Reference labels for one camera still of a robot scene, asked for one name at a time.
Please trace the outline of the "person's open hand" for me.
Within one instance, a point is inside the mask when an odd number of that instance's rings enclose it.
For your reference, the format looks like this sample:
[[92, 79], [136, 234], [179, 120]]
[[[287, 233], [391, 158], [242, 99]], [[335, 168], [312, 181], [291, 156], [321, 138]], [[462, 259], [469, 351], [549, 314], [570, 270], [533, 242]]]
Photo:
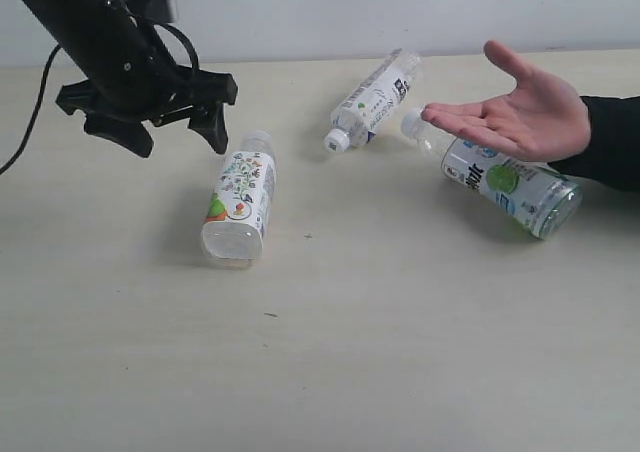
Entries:
[[555, 162], [587, 148], [589, 113], [572, 85], [496, 40], [483, 52], [515, 88], [480, 102], [429, 103], [421, 113], [425, 122], [521, 161]]

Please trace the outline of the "black sleeved forearm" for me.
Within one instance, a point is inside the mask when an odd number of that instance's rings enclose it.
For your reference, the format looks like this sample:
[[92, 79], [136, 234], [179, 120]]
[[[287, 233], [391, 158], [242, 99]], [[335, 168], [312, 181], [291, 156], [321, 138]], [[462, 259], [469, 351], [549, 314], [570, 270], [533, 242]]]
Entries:
[[582, 96], [591, 136], [577, 155], [549, 162], [556, 171], [624, 192], [639, 192], [639, 97]]

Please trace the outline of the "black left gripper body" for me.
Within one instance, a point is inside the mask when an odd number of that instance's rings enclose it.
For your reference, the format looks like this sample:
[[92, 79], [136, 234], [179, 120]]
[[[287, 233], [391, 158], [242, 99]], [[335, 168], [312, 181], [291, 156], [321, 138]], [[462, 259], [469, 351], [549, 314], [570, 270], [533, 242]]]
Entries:
[[54, 37], [86, 79], [61, 88], [56, 104], [68, 115], [129, 123], [155, 120], [182, 109], [233, 105], [237, 84], [229, 73], [180, 66], [166, 56], [155, 33], [63, 31]]

